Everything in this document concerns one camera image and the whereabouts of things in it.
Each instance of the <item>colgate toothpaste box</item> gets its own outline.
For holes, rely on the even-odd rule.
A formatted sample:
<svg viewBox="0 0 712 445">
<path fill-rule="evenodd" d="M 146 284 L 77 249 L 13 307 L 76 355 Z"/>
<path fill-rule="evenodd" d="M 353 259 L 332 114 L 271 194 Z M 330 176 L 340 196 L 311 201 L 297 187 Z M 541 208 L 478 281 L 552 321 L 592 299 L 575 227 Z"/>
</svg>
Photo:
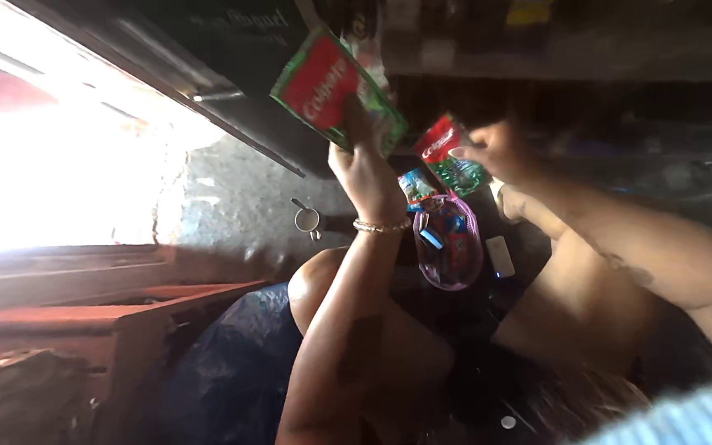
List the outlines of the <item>colgate toothpaste box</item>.
<svg viewBox="0 0 712 445">
<path fill-rule="evenodd" d="M 388 156 L 408 128 L 351 53 L 327 29 L 316 28 L 285 66 L 271 97 L 323 137 L 352 150 L 342 119 L 342 103 L 357 94 L 370 115 L 376 147 Z"/>
<path fill-rule="evenodd" d="M 414 151 L 441 182 L 465 197 L 482 184 L 487 172 L 477 162 L 450 156 L 450 150 L 472 144 L 463 125 L 445 114 L 414 145 Z"/>
</svg>

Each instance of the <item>finger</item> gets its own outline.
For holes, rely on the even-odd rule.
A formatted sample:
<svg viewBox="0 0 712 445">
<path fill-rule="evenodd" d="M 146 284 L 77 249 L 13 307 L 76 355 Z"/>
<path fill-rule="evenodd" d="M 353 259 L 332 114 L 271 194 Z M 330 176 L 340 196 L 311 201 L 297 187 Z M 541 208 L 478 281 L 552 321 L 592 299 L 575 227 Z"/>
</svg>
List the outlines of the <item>finger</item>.
<svg viewBox="0 0 712 445">
<path fill-rule="evenodd" d="M 457 159 L 470 159 L 472 161 L 482 162 L 488 153 L 483 147 L 461 146 L 450 150 L 450 156 Z"/>
<path fill-rule="evenodd" d="M 342 117 L 348 139 L 354 146 L 354 152 L 364 151 L 377 155 L 378 151 L 372 142 L 372 122 L 370 115 L 361 106 L 356 94 L 349 94 L 342 105 Z"/>
<path fill-rule="evenodd" d="M 338 176 L 351 167 L 354 157 L 335 143 L 328 145 L 328 166 Z"/>
<path fill-rule="evenodd" d="M 475 143 L 485 144 L 486 147 L 499 146 L 510 142 L 512 127 L 503 120 L 497 124 L 483 126 L 469 133 L 469 138 Z"/>
</svg>

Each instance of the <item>fingernail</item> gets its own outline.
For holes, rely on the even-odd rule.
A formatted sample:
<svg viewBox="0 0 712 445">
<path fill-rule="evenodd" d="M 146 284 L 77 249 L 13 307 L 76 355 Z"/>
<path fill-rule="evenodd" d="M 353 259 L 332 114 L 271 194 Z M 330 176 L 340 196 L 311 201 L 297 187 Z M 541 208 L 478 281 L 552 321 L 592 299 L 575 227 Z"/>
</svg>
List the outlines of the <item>fingernail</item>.
<svg viewBox="0 0 712 445">
<path fill-rule="evenodd" d="M 466 156 L 466 149 L 464 147 L 455 147 L 450 150 L 450 156 L 462 159 Z"/>
</svg>

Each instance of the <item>person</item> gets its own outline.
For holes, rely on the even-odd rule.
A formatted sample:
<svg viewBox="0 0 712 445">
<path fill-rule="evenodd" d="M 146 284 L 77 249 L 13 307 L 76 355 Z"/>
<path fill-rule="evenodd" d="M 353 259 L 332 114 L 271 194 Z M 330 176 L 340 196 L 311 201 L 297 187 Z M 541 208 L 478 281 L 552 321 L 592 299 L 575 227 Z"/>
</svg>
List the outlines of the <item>person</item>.
<svg viewBox="0 0 712 445">
<path fill-rule="evenodd" d="M 629 376 L 663 301 L 712 341 L 712 230 L 559 177 L 502 122 L 451 155 L 503 181 L 500 211 L 537 225 L 552 253 L 493 344 L 453 348 L 389 296 L 406 200 L 364 111 L 349 98 L 345 112 L 354 152 L 332 145 L 329 165 L 358 219 L 385 230 L 359 231 L 291 279 L 304 339 L 276 443 L 430 443 L 469 414 L 497 443 L 580 440 L 649 406 Z M 438 443 L 466 440 L 459 431 Z"/>
</svg>

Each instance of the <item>gold bracelet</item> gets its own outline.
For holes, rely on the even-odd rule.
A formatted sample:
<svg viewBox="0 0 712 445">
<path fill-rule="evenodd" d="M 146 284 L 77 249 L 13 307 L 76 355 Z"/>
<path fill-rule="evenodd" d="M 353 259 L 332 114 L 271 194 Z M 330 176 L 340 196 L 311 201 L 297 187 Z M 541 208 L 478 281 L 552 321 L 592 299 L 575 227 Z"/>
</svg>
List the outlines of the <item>gold bracelet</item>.
<svg viewBox="0 0 712 445">
<path fill-rule="evenodd" d="M 411 225 L 413 225 L 413 223 L 409 218 L 405 218 L 405 221 L 398 224 L 392 224 L 390 226 L 378 226 L 376 224 L 361 221 L 361 219 L 354 220 L 354 228 L 360 232 L 367 233 L 378 232 L 379 234 L 386 234 L 390 232 L 402 232 L 403 230 L 411 227 Z"/>
</svg>

